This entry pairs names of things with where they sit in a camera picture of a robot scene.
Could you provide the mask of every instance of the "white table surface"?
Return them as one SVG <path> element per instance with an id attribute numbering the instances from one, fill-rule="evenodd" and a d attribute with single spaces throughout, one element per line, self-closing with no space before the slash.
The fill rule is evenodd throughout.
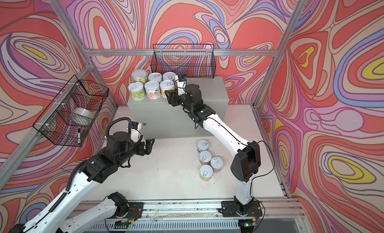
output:
<path id="1" fill-rule="evenodd" d="M 118 108 L 115 119 L 120 117 L 134 120 L 128 106 Z M 249 142 L 262 140 L 250 105 L 228 105 L 224 122 Z M 127 121 L 119 122 L 112 126 L 110 134 L 126 131 L 126 126 Z M 196 145 L 200 139 L 209 142 L 212 156 L 220 156 L 224 161 L 223 169 L 208 182 L 199 177 L 201 165 Z M 273 166 L 262 142 L 260 154 L 262 164 L 257 175 L 268 173 Z M 150 155 L 133 156 L 131 168 L 119 168 L 84 200 L 102 200 L 113 192 L 120 192 L 128 200 L 232 198 L 237 181 L 230 170 L 232 160 L 227 148 L 214 136 L 156 139 Z M 255 198 L 283 196 L 275 171 L 253 181 L 253 195 Z"/>

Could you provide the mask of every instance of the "red wire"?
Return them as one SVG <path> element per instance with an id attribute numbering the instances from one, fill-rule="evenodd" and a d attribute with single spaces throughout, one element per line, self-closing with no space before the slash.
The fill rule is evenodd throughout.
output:
<path id="1" fill-rule="evenodd" d="M 135 211 L 135 209 L 134 208 L 128 208 L 128 210 L 133 210 L 133 212 L 135 212 L 135 217 L 134 218 L 136 218 L 136 211 Z"/>
<path id="2" fill-rule="evenodd" d="M 139 217 L 139 212 L 136 210 L 136 209 L 134 209 L 134 208 L 130 208 L 130 209 L 132 209 L 133 211 L 135 211 L 135 216 L 136 216 L 136 212 L 137 212 L 137 218 Z"/>

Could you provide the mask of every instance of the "ventilation grille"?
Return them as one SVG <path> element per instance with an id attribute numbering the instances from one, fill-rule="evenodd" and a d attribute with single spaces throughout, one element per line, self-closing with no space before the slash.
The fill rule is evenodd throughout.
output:
<path id="1" fill-rule="evenodd" d="M 238 230 L 238 220 L 158 220 L 136 221 L 129 226 L 114 226 L 114 221 L 107 221 L 110 231 L 148 231 L 148 230 Z M 87 232 L 105 231 L 104 221 L 92 226 Z"/>

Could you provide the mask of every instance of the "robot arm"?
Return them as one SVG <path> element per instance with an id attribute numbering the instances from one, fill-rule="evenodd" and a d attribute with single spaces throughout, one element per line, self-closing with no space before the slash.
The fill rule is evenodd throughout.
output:
<path id="1" fill-rule="evenodd" d="M 178 75 L 176 77 L 178 89 L 166 91 L 168 103 L 172 106 L 182 106 L 195 124 L 212 133 L 231 153 L 233 156 L 231 171 L 238 179 L 235 202 L 238 202 L 239 214 L 243 214 L 252 201 L 251 178 L 261 165 L 259 145 L 255 141 L 248 142 L 237 135 L 213 109 L 205 105 L 198 85 L 187 85 L 186 77 L 183 75 L 180 78 Z"/>
<path id="2" fill-rule="evenodd" d="M 122 120 L 128 121 L 128 132 L 120 131 L 109 135 L 111 126 Z M 132 156 L 151 153 L 155 140 L 147 139 L 144 147 L 144 142 L 141 142 L 142 135 L 137 135 L 139 127 L 139 123 L 131 122 L 129 118 L 112 121 L 106 130 L 107 146 L 76 166 L 67 187 L 37 216 L 25 225 L 15 225 L 10 233 L 80 233 L 105 218 L 126 217 L 130 209 L 127 199 L 115 192 L 100 205 L 65 220 L 74 208 L 109 175 L 116 172 L 119 167 L 130 167 L 129 160 Z"/>

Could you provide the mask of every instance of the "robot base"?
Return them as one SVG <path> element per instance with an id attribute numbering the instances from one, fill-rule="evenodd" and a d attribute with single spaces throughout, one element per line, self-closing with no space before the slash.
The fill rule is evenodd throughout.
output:
<path id="1" fill-rule="evenodd" d="M 258 219 L 263 216 L 260 203 L 256 200 L 251 200 L 248 204 L 242 205 L 236 197 L 234 201 L 221 202 L 221 212 L 224 217 L 236 217 L 236 216 L 253 216 Z"/>

